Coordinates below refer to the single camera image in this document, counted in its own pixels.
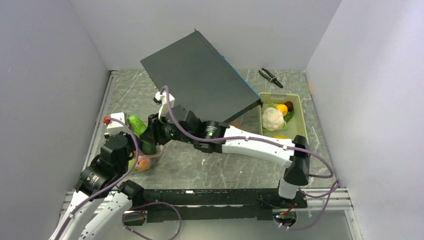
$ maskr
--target metal frame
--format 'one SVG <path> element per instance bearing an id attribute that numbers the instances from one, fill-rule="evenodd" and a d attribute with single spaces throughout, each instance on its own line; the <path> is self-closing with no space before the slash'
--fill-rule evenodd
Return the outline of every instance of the metal frame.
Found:
<path id="1" fill-rule="evenodd" d="M 109 103 L 112 97 L 112 93 L 115 87 L 117 77 L 118 77 L 117 70 L 113 70 L 110 72 L 110 77 L 106 86 L 103 101 L 101 103 L 100 110 L 97 116 L 96 128 L 94 129 L 94 133 L 91 138 L 90 146 L 88 149 L 87 157 L 85 158 L 83 169 L 87 167 L 87 165 L 89 164 L 89 161 L 93 159 L 93 157 L 96 155 L 97 146 L 101 139 L 101 133 L 103 128 L 103 125 L 101 124 L 102 119 L 103 119 L 103 116 L 107 114 Z M 321 195 L 323 193 L 328 192 L 330 189 L 329 188 L 305 188 L 303 190 L 306 193 L 311 195 Z M 100 206 L 94 212 L 95 215 L 98 214 L 112 200 L 113 195 L 116 192 L 117 192 L 116 190 L 112 190 L 109 193 L 109 195 L 104 199 L 104 201 L 100 204 Z M 63 214 L 68 209 L 73 193 L 74 193 L 73 191 L 68 191 L 66 193 L 64 203 L 60 211 L 60 218 L 62 218 Z M 308 208 L 297 208 L 296 209 L 297 211 L 320 211 L 326 201 L 325 197 L 323 198 L 307 197 L 306 199 L 307 199 Z M 344 211 L 352 238 L 354 240 L 363 239 L 361 230 L 359 228 L 357 219 L 355 217 L 354 207 L 352 205 L 351 198 L 349 196 L 347 188 L 345 187 L 339 188 L 331 194 L 326 211 Z"/>

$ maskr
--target yellow fruit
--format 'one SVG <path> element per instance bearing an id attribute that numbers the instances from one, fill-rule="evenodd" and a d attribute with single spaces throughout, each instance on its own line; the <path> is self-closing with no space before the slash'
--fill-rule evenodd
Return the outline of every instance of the yellow fruit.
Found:
<path id="1" fill-rule="evenodd" d="M 286 105 L 284 104 L 277 104 L 277 109 L 282 112 L 282 115 L 285 117 L 287 115 L 287 113 L 289 112 L 289 109 L 287 108 Z"/>

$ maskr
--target brown object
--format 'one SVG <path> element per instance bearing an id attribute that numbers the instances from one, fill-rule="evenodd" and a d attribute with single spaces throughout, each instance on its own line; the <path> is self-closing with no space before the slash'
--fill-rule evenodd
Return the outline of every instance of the brown object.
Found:
<path id="1" fill-rule="evenodd" d="M 228 125 L 236 127 L 240 130 L 244 130 L 243 126 L 240 124 L 239 120 L 233 120 L 232 122 L 230 122 Z"/>
<path id="2" fill-rule="evenodd" d="M 284 103 L 284 105 L 286 105 L 287 106 L 287 109 L 288 109 L 288 111 L 290 112 L 291 110 L 293 110 L 293 102 L 291 102 L 291 101 L 286 101 L 285 103 Z"/>

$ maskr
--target pliers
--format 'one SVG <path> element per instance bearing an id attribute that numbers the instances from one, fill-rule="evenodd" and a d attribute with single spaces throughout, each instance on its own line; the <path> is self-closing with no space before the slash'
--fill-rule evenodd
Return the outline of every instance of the pliers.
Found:
<path id="1" fill-rule="evenodd" d="M 281 82 L 279 82 L 276 78 L 276 76 L 274 76 L 269 70 L 262 68 L 262 71 L 259 70 L 259 74 L 266 80 L 268 80 L 268 82 L 273 83 L 275 85 L 277 85 L 280 88 L 283 88 L 283 85 L 281 84 Z"/>

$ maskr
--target floor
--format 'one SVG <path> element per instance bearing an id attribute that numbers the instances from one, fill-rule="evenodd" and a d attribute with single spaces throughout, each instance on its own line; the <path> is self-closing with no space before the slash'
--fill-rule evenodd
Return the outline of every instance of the floor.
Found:
<path id="1" fill-rule="evenodd" d="M 259 92 L 292 93 L 300 96 L 308 135 L 309 149 L 329 161 L 329 154 L 311 99 L 304 73 L 299 70 L 271 71 L 284 85 L 278 88 L 263 79 L 257 69 L 238 72 Z M 143 69 L 124 69 L 118 72 L 107 114 L 125 112 L 147 121 L 159 108 L 153 102 L 158 90 Z M 238 120 L 246 131 L 259 133 L 258 110 L 253 109 Z M 104 144 L 100 141 L 97 151 Z M 280 166 L 259 158 L 240 154 L 206 154 L 190 144 L 169 142 L 162 156 L 146 171 L 133 172 L 128 179 L 146 189 L 216 189 L 216 188 L 275 188 L 283 176 Z M 312 158 L 310 174 L 328 174 L 319 160 Z M 329 188 L 335 178 L 311 177 L 307 188 Z"/>

